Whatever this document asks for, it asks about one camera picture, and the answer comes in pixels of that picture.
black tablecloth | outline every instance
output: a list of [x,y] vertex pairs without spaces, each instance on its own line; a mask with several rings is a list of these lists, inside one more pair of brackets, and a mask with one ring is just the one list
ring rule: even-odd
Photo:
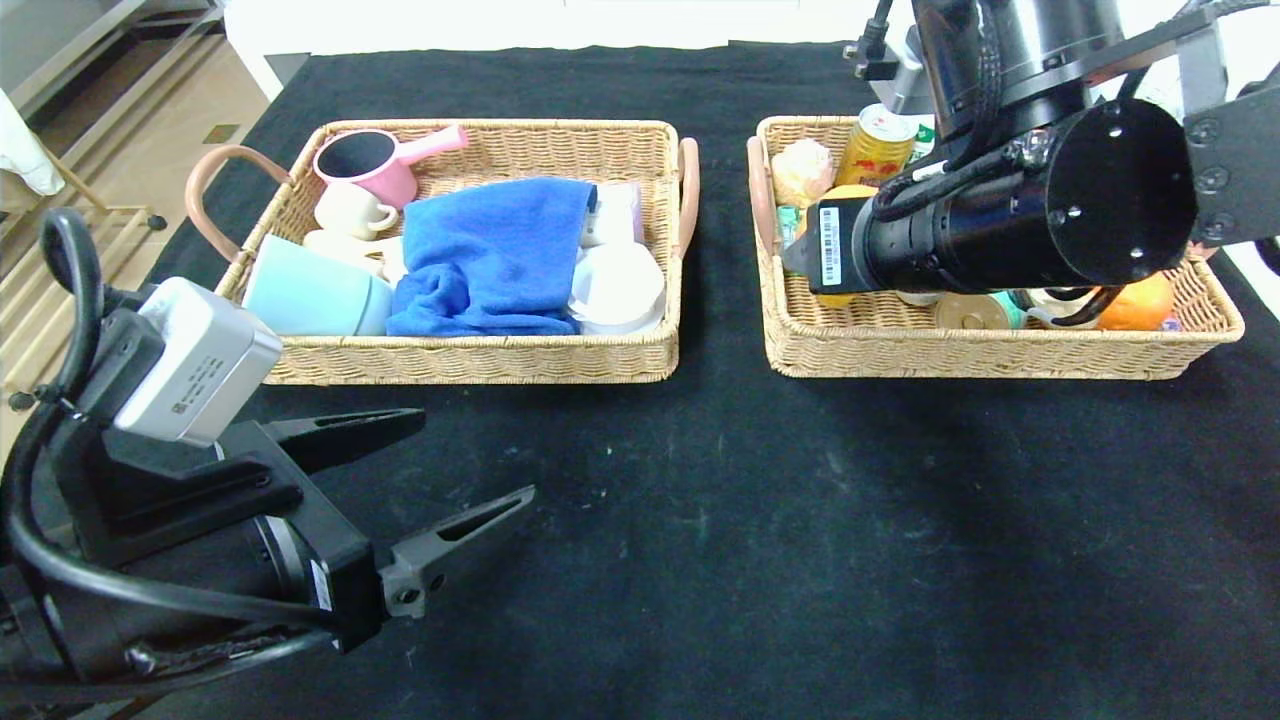
[[[256,419],[422,406],[320,477],[378,542],[536,483],[466,602],[174,696],[173,717],[1276,717],[1275,320],[1162,383],[792,380],[764,357],[744,142],[849,114],[835,46],[314,58],[248,135],[346,118],[658,118],[703,151],[681,364],[635,387],[264,387]],[[270,197],[228,169],[243,238]],[[156,277],[212,284],[189,225]]]

sticker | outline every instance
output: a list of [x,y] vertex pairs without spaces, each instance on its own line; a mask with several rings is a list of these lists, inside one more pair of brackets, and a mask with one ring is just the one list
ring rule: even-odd
[[186,388],[182,397],[169,407],[174,415],[183,415],[215,387],[219,387],[227,375],[227,361],[216,355],[207,355],[187,375]]
[[844,272],[840,261],[840,208],[818,211],[822,232],[822,284],[840,284]]
[[329,578],[324,574],[324,568],[315,560],[311,561],[311,579],[316,585],[316,602],[325,610],[333,610],[333,597],[329,596]]

yellow can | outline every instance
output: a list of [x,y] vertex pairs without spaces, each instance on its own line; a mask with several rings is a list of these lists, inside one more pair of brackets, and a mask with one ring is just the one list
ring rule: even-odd
[[858,127],[849,137],[836,184],[879,187],[902,172],[915,150],[919,131],[918,122],[895,115],[884,105],[868,105],[858,115]]

robotic arm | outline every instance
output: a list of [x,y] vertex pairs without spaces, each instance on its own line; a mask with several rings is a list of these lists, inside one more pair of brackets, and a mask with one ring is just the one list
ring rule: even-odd
[[[1190,0],[1125,40],[1115,0],[913,0],[916,26],[895,53],[882,0],[846,54],[890,110],[936,114],[938,150],[841,211],[841,242],[810,254],[810,287],[1116,287],[1176,266],[1188,240],[1268,238],[1263,258],[1280,256],[1267,152],[1280,141],[1280,73],[1224,102],[1217,29],[1220,17],[1268,4]],[[1146,68],[1171,55],[1185,128],[1133,99]],[[1121,76],[1119,97],[1089,102],[1091,87]],[[840,282],[823,284],[832,260]]]
[[[530,515],[532,487],[404,538],[378,568],[310,475],[413,434],[421,410],[228,428],[279,356],[270,331],[180,278],[150,297],[104,287],[74,211],[46,217],[42,246],[77,324],[4,470],[0,710],[163,696],[328,642],[348,652],[465,587]],[[109,425],[218,459],[120,461]],[[65,524],[37,519],[38,487]]]

orange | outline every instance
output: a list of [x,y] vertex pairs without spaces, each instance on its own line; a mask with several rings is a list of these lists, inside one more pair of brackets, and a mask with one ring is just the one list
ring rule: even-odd
[[1105,331],[1158,331],[1174,311],[1174,284],[1164,273],[1124,288],[1098,318]]

